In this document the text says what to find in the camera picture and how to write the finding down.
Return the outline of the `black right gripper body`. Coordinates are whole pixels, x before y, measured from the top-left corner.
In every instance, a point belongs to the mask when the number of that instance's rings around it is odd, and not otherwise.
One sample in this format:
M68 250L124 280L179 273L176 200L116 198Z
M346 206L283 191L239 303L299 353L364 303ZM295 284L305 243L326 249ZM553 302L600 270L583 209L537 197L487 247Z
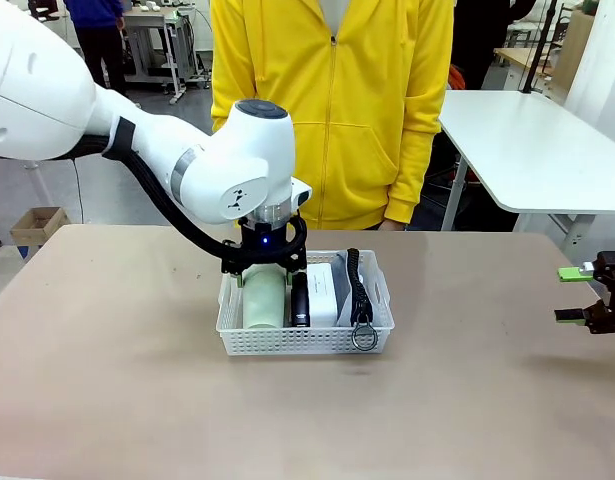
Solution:
M615 333L615 251L601 251L592 262L593 279L604 285L609 300L598 300L588 309L586 326L591 334Z

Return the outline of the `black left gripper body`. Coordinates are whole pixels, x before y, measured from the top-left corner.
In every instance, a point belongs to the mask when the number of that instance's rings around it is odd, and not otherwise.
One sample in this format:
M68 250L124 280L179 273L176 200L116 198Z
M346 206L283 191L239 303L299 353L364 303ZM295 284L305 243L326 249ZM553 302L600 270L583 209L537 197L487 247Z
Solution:
M275 264L289 273L307 268L307 225L299 212L280 227L255 223L247 217L240 218L238 225L240 248L245 251L246 259L235 261L236 274L242 274L253 265Z

